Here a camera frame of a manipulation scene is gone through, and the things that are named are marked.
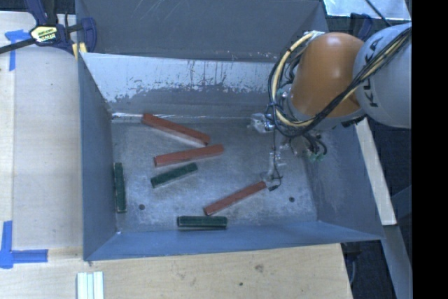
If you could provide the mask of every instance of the red stick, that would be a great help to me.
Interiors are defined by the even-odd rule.
[[[187,162],[192,160],[199,160],[220,155],[224,152],[223,145],[213,145],[201,148],[194,148],[192,150],[167,153],[166,155],[159,155],[154,157],[154,165],[156,167],[172,165],[174,163]]]
[[[242,190],[239,190],[238,192],[235,192],[232,195],[229,195],[226,198],[223,198],[222,200],[219,200],[205,207],[204,213],[207,216],[210,216],[211,214],[214,214],[217,211],[220,211],[221,209],[229,207],[231,204],[239,202],[240,200],[243,200],[244,198],[247,198],[248,196],[253,195],[254,193],[257,193],[265,188],[266,183],[263,181],[250,185],[249,187],[245,187]]]
[[[143,115],[141,122],[145,125],[174,134],[184,139],[199,142],[205,146],[210,142],[210,136],[207,134],[203,134],[202,132],[179,125],[178,123],[173,123],[172,121],[165,120],[164,118],[160,118],[149,113],[145,113]]]

